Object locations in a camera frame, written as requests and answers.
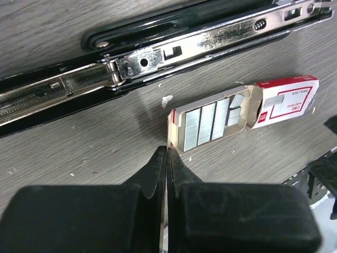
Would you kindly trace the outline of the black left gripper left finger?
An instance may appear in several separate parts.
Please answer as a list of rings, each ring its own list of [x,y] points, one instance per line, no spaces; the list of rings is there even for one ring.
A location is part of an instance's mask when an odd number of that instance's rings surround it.
[[[149,161],[123,185],[139,187],[132,243],[134,252],[162,252],[167,147],[159,146]]]

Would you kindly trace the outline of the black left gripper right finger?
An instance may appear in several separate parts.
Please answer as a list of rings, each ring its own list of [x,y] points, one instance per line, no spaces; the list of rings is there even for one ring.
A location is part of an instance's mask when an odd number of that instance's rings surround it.
[[[168,251],[202,252],[197,233],[205,209],[204,182],[185,165],[176,149],[168,149],[166,178]]]

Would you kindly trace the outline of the black stapler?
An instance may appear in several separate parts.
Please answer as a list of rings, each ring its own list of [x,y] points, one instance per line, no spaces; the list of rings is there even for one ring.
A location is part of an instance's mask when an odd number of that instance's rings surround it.
[[[1,79],[1,137],[327,21],[330,1],[202,1],[87,31],[85,54]]]

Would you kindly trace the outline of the red white staple box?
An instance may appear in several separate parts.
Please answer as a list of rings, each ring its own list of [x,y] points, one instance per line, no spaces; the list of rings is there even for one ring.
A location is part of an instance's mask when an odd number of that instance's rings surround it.
[[[180,115],[201,105],[206,105],[236,93],[245,96],[242,104],[242,125],[237,132],[231,132],[224,137],[235,135],[246,127],[256,129],[275,124],[291,118],[302,116],[319,88],[319,79],[311,75],[287,77],[277,80],[256,82],[241,85],[230,90],[185,104],[173,109],[168,116],[167,143],[180,153],[177,144],[177,128]]]

